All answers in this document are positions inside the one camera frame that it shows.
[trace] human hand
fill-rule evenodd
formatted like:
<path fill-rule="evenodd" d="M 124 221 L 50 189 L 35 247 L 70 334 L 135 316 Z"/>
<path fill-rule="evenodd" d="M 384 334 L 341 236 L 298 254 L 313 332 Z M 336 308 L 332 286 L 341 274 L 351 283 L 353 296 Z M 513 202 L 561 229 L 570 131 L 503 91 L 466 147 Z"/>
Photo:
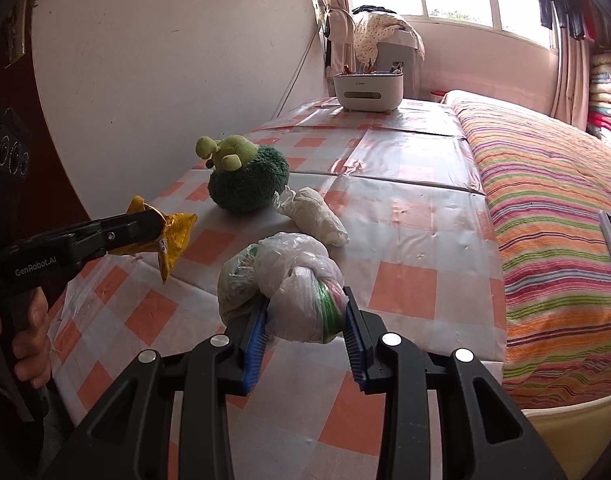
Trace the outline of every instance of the human hand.
<path fill-rule="evenodd" d="M 22 330 L 12 340 L 12 350 L 18 363 L 14 373 L 19 381 L 30 381 L 32 386 L 40 388 L 50 379 L 50 339 L 47 329 L 50 319 L 47 317 L 47 300 L 43 290 L 34 290 L 34 297 L 28 307 L 29 328 Z"/>

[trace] table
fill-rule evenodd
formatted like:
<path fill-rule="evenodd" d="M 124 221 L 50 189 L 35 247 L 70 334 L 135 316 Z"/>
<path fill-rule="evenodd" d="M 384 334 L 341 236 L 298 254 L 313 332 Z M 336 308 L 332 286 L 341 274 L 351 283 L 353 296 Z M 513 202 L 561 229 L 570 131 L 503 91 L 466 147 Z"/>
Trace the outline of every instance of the table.
<path fill-rule="evenodd" d="M 332 248 L 360 308 L 421 348 L 466 346 L 497 378 L 505 358 L 498 246 L 471 152 L 444 105 L 404 101 L 391 115 L 344 112 L 335 99 L 303 105 L 251 132 L 290 163 L 289 185 L 324 195 L 350 243 Z M 154 201 L 198 215 L 191 244 L 161 285 L 155 254 L 105 256 L 68 284 L 50 326 L 52 370 L 78 424 L 142 349 L 185 352 L 224 330 L 216 282 L 222 264 L 260 238 L 296 231 L 266 208 L 233 218 L 209 198 L 203 163 Z M 341 338 L 280 341 L 246 398 L 228 399 L 237 480 L 375 478 L 383 396 L 353 382 Z M 170 478 L 176 475 L 175 399 Z M 431 404 L 433 474 L 441 442 Z"/>

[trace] yellow plastic wrapper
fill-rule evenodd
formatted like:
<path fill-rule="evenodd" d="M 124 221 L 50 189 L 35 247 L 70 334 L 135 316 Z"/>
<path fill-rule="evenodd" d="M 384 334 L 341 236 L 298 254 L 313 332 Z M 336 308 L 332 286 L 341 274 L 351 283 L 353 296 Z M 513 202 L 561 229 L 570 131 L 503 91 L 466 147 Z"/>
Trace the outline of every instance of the yellow plastic wrapper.
<path fill-rule="evenodd" d="M 151 242 L 139 242 L 119 247 L 109 251 L 109 253 L 116 256 L 137 253 L 158 253 L 160 278 L 165 283 L 179 256 L 188 248 L 189 235 L 192 232 L 197 216 L 190 213 L 166 215 L 156 207 L 146 204 L 145 200 L 140 196 L 135 196 L 132 199 L 130 207 L 127 208 L 127 214 L 140 213 L 148 209 L 156 211 L 165 221 L 159 238 Z"/>

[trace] camera lens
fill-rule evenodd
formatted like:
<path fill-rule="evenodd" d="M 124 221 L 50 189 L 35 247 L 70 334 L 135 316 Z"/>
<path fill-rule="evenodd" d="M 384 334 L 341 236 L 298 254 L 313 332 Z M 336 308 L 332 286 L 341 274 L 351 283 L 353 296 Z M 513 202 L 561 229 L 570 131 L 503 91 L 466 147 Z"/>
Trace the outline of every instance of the camera lens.
<path fill-rule="evenodd" d="M 21 158 L 21 175 L 25 175 L 28 172 L 28 165 L 29 165 L 29 153 L 25 152 L 23 153 L 23 157 Z"/>
<path fill-rule="evenodd" d="M 8 160 L 9 153 L 10 138 L 8 136 L 5 136 L 0 140 L 0 166 L 5 164 L 5 161 Z"/>
<path fill-rule="evenodd" d="M 21 146 L 17 142 L 10 153 L 10 173 L 14 174 L 18 171 L 18 165 L 21 160 Z"/>

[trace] white wall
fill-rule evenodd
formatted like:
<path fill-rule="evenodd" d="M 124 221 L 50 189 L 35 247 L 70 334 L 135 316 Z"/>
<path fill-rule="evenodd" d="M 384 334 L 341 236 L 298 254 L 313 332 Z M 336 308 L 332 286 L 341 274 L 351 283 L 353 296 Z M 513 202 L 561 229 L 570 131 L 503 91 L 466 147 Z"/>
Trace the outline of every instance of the white wall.
<path fill-rule="evenodd" d="M 426 48 L 423 88 L 467 90 L 550 113 L 558 74 L 556 52 L 480 27 L 407 19 Z"/>
<path fill-rule="evenodd" d="M 203 135 L 268 121 L 316 30 L 311 0 L 37 0 L 38 91 L 92 218 L 151 200 Z M 314 41 L 286 107 L 325 95 Z"/>

